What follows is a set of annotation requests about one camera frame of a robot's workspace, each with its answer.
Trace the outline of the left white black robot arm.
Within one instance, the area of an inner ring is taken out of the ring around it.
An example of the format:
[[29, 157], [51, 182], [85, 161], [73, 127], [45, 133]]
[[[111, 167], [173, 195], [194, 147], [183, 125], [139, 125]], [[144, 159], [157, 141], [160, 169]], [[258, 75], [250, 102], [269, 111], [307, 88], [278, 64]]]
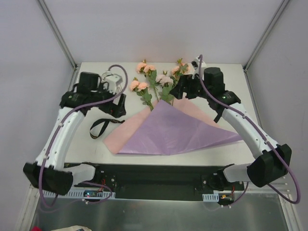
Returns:
[[60, 101], [55, 126], [34, 163], [25, 163], [23, 172], [38, 189], [66, 195], [72, 186], [86, 182], [91, 187], [101, 184], [102, 176], [95, 167], [81, 164], [64, 168], [72, 138], [87, 112], [97, 107], [114, 118], [126, 114], [126, 95], [120, 89], [123, 78], [107, 70], [102, 75], [81, 72], [79, 82]]

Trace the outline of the black printed ribbon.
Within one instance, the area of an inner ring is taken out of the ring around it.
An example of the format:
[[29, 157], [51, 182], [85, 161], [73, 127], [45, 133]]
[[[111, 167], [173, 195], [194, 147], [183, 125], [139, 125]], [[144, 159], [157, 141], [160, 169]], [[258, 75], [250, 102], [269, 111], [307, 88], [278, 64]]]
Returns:
[[[90, 127], [90, 137], [92, 139], [98, 139], [101, 135], [103, 135], [103, 133], [105, 132], [105, 130], [107, 129], [108, 125], [110, 123], [113, 123], [113, 124], [123, 124], [125, 122], [125, 120], [116, 120], [116, 119], [109, 119], [109, 118], [101, 118], [101, 119], [98, 119], [96, 120], [92, 126]], [[102, 128], [100, 130], [100, 132], [98, 133], [98, 135], [94, 135], [92, 133], [92, 130], [97, 127], [98, 125], [102, 124]]]

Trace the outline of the pink artificial flower bunch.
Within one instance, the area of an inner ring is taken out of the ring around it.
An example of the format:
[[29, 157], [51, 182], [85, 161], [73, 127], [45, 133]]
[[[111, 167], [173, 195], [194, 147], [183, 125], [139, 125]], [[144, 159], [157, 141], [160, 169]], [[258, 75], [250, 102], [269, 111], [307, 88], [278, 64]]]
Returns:
[[136, 72], [143, 75], [145, 81], [139, 81], [136, 77], [131, 82], [129, 89], [136, 93], [143, 105], [147, 105], [150, 110], [154, 109], [152, 104], [152, 94], [157, 101], [163, 100], [170, 105], [173, 105], [175, 97], [170, 94], [170, 91], [178, 84], [180, 77], [190, 73], [190, 65], [184, 63], [182, 59], [177, 60], [177, 65], [169, 73], [164, 70], [161, 74], [157, 72], [154, 65], [148, 64], [144, 59], [137, 64]]

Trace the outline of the purple wrapping paper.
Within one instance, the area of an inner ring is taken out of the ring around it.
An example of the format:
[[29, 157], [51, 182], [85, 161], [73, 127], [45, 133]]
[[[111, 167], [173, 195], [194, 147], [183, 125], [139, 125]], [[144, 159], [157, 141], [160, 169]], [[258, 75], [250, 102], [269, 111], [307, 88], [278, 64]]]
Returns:
[[188, 100], [160, 101], [119, 154], [174, 155], [240, 141]]

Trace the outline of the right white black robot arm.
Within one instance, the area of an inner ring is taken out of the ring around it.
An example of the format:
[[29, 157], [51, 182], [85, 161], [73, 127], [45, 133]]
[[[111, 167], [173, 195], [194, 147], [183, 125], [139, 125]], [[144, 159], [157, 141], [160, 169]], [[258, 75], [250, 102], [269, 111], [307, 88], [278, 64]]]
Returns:
[[198, 74], [181, 75], [170, 94], [176, 99], [181, 99], [184, 93], [187, 99], [206, 99], [210, 108], [217, 113], [214, 121], [218, 122], [220, 118], [227, 121], [244, 140], [255, 159], [250, 164], [230, 164], [219, 169], [208, 180], [209, 186], [222, 191], [229, 189], [236, 181], [250, 181], [261, 188], [288, 174], [291, 148], [287, 144], [278, 144], [254, 123], [238, 96], [225, 90], [223, 73], [218, 67], [204, 69], [203, 76], [204, 79], [200, 79]]

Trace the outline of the pink wrapping paper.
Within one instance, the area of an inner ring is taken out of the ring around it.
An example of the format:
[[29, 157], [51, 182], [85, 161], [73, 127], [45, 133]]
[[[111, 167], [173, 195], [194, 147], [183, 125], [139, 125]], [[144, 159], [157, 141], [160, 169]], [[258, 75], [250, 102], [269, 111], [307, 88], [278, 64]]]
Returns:
[[[173, 106], [183, 113], [197, 118], [213, 127], [219, 127], [205, 112], [197, 107], [190, 100], [184, 98], [181, 100], [175, 99]], [[115, 128], [104, 140], [103, 143], [112, 154], [117, 154], [122, 149], [124, 144], [129, 140], [133, 133], [139, 128], [144, 120], [150, 114], [150, 108], [147, 106], [140, 112], [136, 113], [127, 119], [122, 125]]]

